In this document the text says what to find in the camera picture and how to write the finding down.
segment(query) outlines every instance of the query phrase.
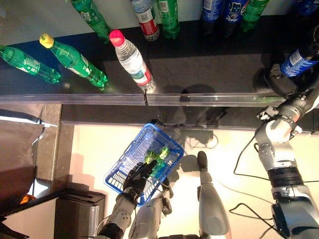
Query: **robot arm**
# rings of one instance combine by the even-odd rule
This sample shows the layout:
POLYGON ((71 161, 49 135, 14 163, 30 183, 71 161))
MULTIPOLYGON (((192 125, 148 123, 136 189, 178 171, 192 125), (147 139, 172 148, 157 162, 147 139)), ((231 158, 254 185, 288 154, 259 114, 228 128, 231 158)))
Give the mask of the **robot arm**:
POLYGON ((131 214, 137 205, 137 200, 144 190, 146 179, 152 173, 157 161, 138 165, 129 172, 124 184, 123 193, 116 198, 112 214, 95 237, 96 239, 122 239, 125 230, 131 224, 131 214))
POLYGON ((319 103, 319 86, 306 94, 290 97, 278 108, 268 107, 259 115, 264 121, 255 132, 259 158, 266 169, 276 203, 274 223, 284 238, 319 238, 319 211, 298 171, 291 135, 301 132, 296 125, 319 103))

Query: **shelf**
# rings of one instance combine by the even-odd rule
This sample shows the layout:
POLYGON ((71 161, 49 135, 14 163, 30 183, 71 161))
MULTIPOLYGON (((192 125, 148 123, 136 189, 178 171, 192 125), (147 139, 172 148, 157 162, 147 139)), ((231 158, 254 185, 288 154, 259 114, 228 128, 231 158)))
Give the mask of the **shelf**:
MULTIPOLYGON (((199 21, 181 22, 177 40, 160 36, 155 42, 147 42, 139 27, 122 31, 139 48, 155 79, 157 91, 147 95, 150 106, 263 107, 276 106, 283 98, 269 91, 256 92, 261 71, 303 41, 304 34, 290 31, 287 25, 285 16, 264 16, 256 30, 238 32, 227 40, 203 38, 199 21)), ((0 103, 145 105, 141 90, 119 64, 111 44, 104 45, 94 33, 56 40, 72 45, 107 72, 108 87, 99 91, 61 66, 37 41, 26 42, 13 47, 56 68, 63 79, 51 85, 0 60, 0 103)))

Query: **yellow bottle cap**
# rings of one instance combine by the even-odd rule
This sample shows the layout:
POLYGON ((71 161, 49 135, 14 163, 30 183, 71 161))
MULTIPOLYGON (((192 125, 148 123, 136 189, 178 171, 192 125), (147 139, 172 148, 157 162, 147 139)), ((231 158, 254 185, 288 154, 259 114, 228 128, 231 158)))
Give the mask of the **yellow bottle cap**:
POLYGON ((40 41, 41 45, 44 46, 45 48, 51 48, 54 44, 53 37, 47 33, 42 34, 40 36, 39 41, 40 41))

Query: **blue basket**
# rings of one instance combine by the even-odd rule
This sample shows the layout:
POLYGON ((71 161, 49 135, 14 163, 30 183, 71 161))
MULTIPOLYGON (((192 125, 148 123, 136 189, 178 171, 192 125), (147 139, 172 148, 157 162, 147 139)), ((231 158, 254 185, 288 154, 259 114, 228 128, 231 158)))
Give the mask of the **blue basket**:
POLYGON ((122 193, 123 183, 129 171, 139 162, 144 163, 147 151, 151 150, 160 153, 164 146, 169 148, 169 154, 164 160, 167 167, 162 171, 160 176, 156 175, 157 178, 149 178, 146 181, 144 191, 138 201, 138 206, 142 206, 152 197, 156 189, 160 186, 160 183, 164 181, 184 154, 184 150, 178 143, 153 124, 148 123, 142 128, 121 158, 105 175, 105 184, 118 193, 122 193))

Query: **beige floor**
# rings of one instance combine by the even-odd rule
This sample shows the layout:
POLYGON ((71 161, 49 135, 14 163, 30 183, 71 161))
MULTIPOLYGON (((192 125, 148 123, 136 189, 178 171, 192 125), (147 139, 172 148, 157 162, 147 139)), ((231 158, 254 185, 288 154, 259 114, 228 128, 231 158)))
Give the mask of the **beige floor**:
MULTIPOLYGON (((117 193, 104 184, 103 178, 140 129, 140 127, 105 125, 78 125, 75 127, 70 169, 72 180, 73 182, 88 185, 90 190, 108 195, 106 215, 111 213, 117 193)), ((262 217, 271 218, 270 203, 234 191, 258 196, 270 202, 273 201, 270 192, 271 186, 268 181, 233 174, 238 154, 253 136, 253 132, 215 130, 214 133, 218 137, 219 143, 214 149, 200 148, 204 147, 200 143, 196 145, 197 140, 195 138, 205 133, 207 132, 190 132, 189 130, 187 132, 176 132, 176 130, 173 130, 170 135, 178 137, 179 142, 184 142, 182 147, 187 153, 187 157, 182 160, 190 162, 190 167, 191 163, 195 161, 193 155, 197 155, 200 150, 206 152, 209 165, 208 171, 213 177, 215 188, 226 210, 243 202, 256 210, 262 217)), ((304 180, 318 179, 318 136, 298 135, 291 141, 291 144, 295 149, 299 170, 304 180)), ((238 172, 267 176, 252 145, 242 155, 238 172)), ((173 213, 162 218, 158 237, 172 234, 198 233, 196 188, 199 185, 199 173, 197 171, 184 172, 182 168, 179 168, 178 173, 179 179, 173 186, 174 197, 171 200, 173 213)), ((319 184, 312 183, 308 185, 317 204, 319 204, 319 184)), ((239 208, 237 212, 253 216, 246 208, 239 208)), ((257 239, 268 228, 260 220, 248 219, 233 214, 228 216, 234 239, 257 239)), ((128 232, 129 230, 126 231, 124 238, 128 238, 128 232)), ((280 237, 274 231, 269 231, 264 238, 280 237)))

